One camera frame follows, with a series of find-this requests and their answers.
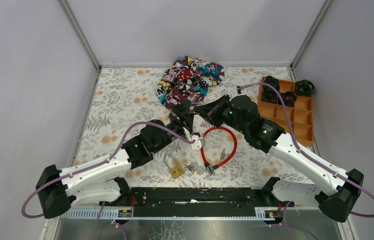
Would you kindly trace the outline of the red cable lock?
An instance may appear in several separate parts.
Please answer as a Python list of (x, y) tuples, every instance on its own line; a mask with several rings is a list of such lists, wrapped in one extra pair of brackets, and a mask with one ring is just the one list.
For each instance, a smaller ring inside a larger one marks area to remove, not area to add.
[[(211, 127), (204, 132), (204, 138), (210, 143), (200, 149), (199, 156), (204, 172), (208, 176), (213, 176), (234, 165), (239, 149), (239, 140), (231, 128), (226, 126)], [(220, 160), (220, 153), (223, 149), (226, 149), (227, 156), (224, 160)]]

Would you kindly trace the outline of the silver padlock key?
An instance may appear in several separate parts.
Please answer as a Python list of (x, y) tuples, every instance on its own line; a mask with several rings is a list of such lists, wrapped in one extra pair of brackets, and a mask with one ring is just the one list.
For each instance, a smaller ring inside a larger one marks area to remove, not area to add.
[(195, 172), (195, 171), (197, 170), (197, 167), (196, 167), (195, 165), (193, 165), (193, 164), (186, 164), (186, 165), (184, 166), (184, 169), (185, 169), (186, 171)]

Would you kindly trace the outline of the brass padlock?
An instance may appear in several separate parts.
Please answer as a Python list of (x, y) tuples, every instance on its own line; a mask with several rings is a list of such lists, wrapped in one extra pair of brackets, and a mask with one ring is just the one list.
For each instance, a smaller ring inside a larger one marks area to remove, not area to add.
[(173, 179), (178, 179), (183, 174), (185, 174), (184, 167), (179, 163), (178, 160), (173, 158), (171, 155), (165, 155), (163, 159), (165, 165), (169, 169), (169, 173), (172, 176)]

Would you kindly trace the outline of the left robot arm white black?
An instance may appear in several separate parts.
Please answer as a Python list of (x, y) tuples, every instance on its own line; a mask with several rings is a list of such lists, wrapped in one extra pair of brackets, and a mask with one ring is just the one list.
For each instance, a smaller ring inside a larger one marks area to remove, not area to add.
[(145, 165), (174, 140), (190, 145), (197, 143), (193, 139), (194, 115), (190, 107), (189, 100), (176, 105), (167, 125), (157, 119), (132, 124), (112, 153), (76, 166), (61, 169), (54, 164), (47, 166), (34, 192), (42, 209), (39, 216), (52, 219), (73, 206), (89, 203), (109, 202), (119, 206), (128, 203), (128, 183), (113, 174)]

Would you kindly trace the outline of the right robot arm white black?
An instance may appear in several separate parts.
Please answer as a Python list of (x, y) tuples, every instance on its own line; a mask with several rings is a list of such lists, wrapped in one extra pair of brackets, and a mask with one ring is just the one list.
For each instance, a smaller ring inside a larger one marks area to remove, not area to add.
[(214, 102), (193, 108), (203, 120), (214, 127), (227, 125), (243, 134), (255, 149), (283, 160), (308, 179), (310, 184), (277, 180), (261, 193), (263, 203), (274, 206), (279, 201), (307, 203), (318, 206), (330, 219), (344, 223), (361, 195), (364, 175), (357, 169), (345, 170), (322, 159), (300, 143), (275, 122), (263, 118), (258, 107), (242, 94), (224, 95)]

